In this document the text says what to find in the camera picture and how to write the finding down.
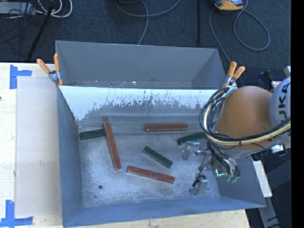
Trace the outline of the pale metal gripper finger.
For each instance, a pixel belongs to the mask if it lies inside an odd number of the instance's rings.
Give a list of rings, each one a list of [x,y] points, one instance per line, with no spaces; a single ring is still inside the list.
[[[207,179],[204,173],[197,173],[195,175],[194,182],[189,188],[189,193],[191,195],[204,194],[208,183],[209,180]]]
[[[182,150],[181,157],[183,160],[187,160],[190,155],[199,155],[200,154],[200,143],[199,142],[186,142],[185,147]]]

